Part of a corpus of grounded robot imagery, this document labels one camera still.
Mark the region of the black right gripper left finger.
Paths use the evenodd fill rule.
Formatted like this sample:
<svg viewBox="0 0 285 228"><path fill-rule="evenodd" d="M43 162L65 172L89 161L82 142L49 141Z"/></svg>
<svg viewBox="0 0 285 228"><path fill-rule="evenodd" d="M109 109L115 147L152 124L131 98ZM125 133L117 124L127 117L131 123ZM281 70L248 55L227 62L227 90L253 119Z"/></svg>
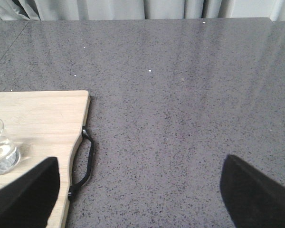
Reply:
<svg viewBox="0 0 285 228"><path fill-rule="evenodd" d="M58 160L46 158L0 189L0 228L45 228L59 189Z"/></svg>

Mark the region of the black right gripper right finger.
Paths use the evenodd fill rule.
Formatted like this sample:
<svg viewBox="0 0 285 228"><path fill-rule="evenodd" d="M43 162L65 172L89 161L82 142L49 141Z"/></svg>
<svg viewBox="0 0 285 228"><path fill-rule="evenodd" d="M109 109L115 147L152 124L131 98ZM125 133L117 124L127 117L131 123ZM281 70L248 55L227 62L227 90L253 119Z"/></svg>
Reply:
<svg viewBox="0 0 285 228"><path fill-rule="evenodd" d="M241 158L224 160L220 193L237 228L285 228L285 187Z"/></svg>

